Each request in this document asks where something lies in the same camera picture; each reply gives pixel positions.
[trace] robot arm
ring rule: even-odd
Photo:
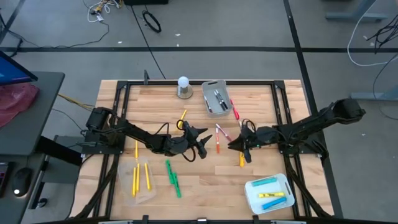
[[[361,120],[365,113],[365,110],[361,109],[355,100],[343,99],[323,108],[318,114],[311,115],[294,124],[264,126],[256,129],[252,121],[245,119],[241,134],[228,144],[228,148],[243,152],[246,162],[251,162],[249,150],[270,144],[284,144],[288,146],[285,147],[284,153],[293,154],[297,149],[295,146],[306,140],[309,135],[332,124],[355,123]]]
[[[183,136],[172,138],[169,134],[151,134],[131,124],[128,120],[116,116],[113,110],[107,108],[95,108],[88,118],[86,127],[86,142],[97,142],[98,144],[109,147],[116,146],[118,141],[124,136],[129,136],[145,144],[146,148],[153,153],[164,154],[165,156],[175,156],[183,154],[187,149],[196,148],[199,156],[204,159],[207,155],[205,149],[206,142],[211,135],[197,141],[199,134],[205,132],[207,128],[197,129],[190,126],[187,121],[182,122]]]

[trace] monitor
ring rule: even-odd
[[[37,81],[37,77],[0,51],[0,86]]]

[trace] gray floor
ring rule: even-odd
[[[85,0],[87,4],[96,3]],[[346,47],[354,24],[328,22],[327,11],[350,11],[359,1],[291,0],[290,4],[302,47]],[[0,2],[8,19],[17,1]],[[162,24],[155,34],[144,33],[151,46],[263,46],[293,47],[282,1],[278,0],[171,0],[166,6],[148,6]],[[141,12],[143,7],[134,8]],[[398,11],[394,0],[378,1],[372,12],[384,12],[392,19]],[[85,47],[144,47],[145,42],[131,11],[111,8],[104,15],[110,33],[100,43]],[[360,24],[353,47],[371,47],[369,37],[388,21]],[[104,25],[90,24],[81,1],[27,0],[11,29],[37,45],[71,45],[96,40],[106,31]],[[0,47],[13,47],[17,40],[7,35]],[[392,42],[388,47],[397,47]],[[274,52],[156,52],[167,78],[264,78],[301,79],[295,53]],[[360,63],[389,60],[391,54],[353,54]],[[358,67],[344,53],[305,53],[308,74],[318,108],[348,97],[353,91],[371,91],[381,66]],[[29,70],[64,72],[61,93],[95,103],[102,79],[161,78],[148,52],[19,53],[15,60]],[[390,64],[376,84],[383,91],[398,82],[398,65]],[[397,121],[383,116],[379,104],[361,101],[367,115],[359,123],[336,125],[325,130],[338,194],[345,218],[398,222]],[[382,110],[396,116],[396,103],[381,103]],[[63,110],[83,126],[88,112],[58,99],[54,108]],[[78,135],[77,127],[64,115],[53,112],[44,135]],[[72,185],[47,185],[47,208],[28,211],[24,223],[59,220],[70,208]]]

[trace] wooden table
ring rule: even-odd
[[[117,80],[101,82],[96,106],[112,108],[116,83]],[[307,117],[309,113],[301,81],[285,80],[285,85],[293,122]],[[234,114],[218,119],[208,118],[201,86],[193,86],[193,91],[194,94],[190,99],[181,100],[176,95],[176,86],[133,86],[126,118],[150,133],[156,132],[163,123],[169,122],[170,133],[173,136],[181,136],[182,132],[176,130],[174,124],[180,119],[184,109],[187,109],[185,119],[192,126],[209,129],[200,138],[209,134],[214,135],[215,123],[225,129],[233,139],[236,138],[239,134],[239,125]],[[261,85],[230,85],[228,91],[241,119],[251,119],[256,126],[277,124],[271,88]],[[223,135],[220,134],[220,154],[216,153],[215,143],[213,136],[206,144],[207,157],[205,159],[197,157],[195,162],[187,162],[182,156],[165,157],[153,154],[139,143],[139,155],[149,158],[157,195],[138,206],[130,207],[124,204],[117,179],[111,219],[140,220],[143,215],[149,215],[151,220],[196,220],[199,217],[207,217],[210,220],[250,220],[252,212],[244,196],[244,184],[249,180],[278,173],[285,174],[283,157],[277,146],[271,145],[252,150],[252,162],[240,167],[238,152],[227,149],[228,142]],[[134,146],[135,140],[126,138],[121,162],[134,160]],[[192,153],[187,151],[187,157],[191,156]],[[72,216],[82,210],[95,192],[102,157],[93,156],[81,168]],[[307,188],[325,211],[333,214],[320,159],[314,154],[302,154],[300,158]],[[165,166],[166,159],[170,159],[172,169],[178,175],[182,198],[177,198],[174,186],[170,185]],[[300,214],[304,215],[297,187],[296,193]],[[104,205],[105,203],[101,206],[100,214],[103,214]],[[291,208],[284,208],[260,215],[259,218],[293,219],[293,214]]]

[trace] white container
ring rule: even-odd
[[[244,193],[246,194],[246,199],[248,200],[248,204],[253,211],[254,214],[260,215],[263,213],[271,212],[274,210],[278,210],[281,208],[290,207],[294,204],[294,196],[292,194],[292,190],[290,189],[290,185],[287,182],[287,178],[284,174],[277,174],[270,177],[266,177],[263,179],[268,179],[271,177],[276,177],[277,181],[269,184],[263,184],[256,187],[253,187],[252,183],[257,181],[249,181],[244,185]],[[280,197],[264,197],[260,198],[259,194],[262,193],[273,193],[273,192],[283,192],[285,193],[286,201],[274,205],[268,209],[262,209],[262,205],[265,203],[271,202],[273,200],[277,200]]]
[[[133,178],[133,170],[134,167],[137,167],[137,163],[139,163],[139,192],[136,193],[136,196],[133,197],[131,195],[131,187],[132,187],[132,178]],[[148,175],[150,181],[151,190],[147,188],[147,180],[145,174],[145,163],[148,165]],[[139,203],[145,202],[156,196],[156,188],[154,183],[154,178],[152,176],[152,172],[150,171],[150,164],[148,163],[148,158],[144,156],[139,156],[137,159],[134,157],[122,157],[120,158],[119,166],[118,166],[118,176],[119,183],[121,185],[121,191],[123,194],[124,204],[128,206],[135,206]]]
[[[231,112],[233,106],[231,104],[231,100],[229,99],[228,91],[226,90],[225,80],[204,82],[201,84],[201,90],[203,92],[203,104],[206,107],[207,115],[209,116],[209,118],[219,118],[221,116],[226,116]],[[214,95],[215,90],[218,90],[228,109],[222,109],[220,103]],[[212,113],[210,113],[209,108],[206,105],[204,96],[207,98],[207,102],[209,103],[211,110],[213,111]]]

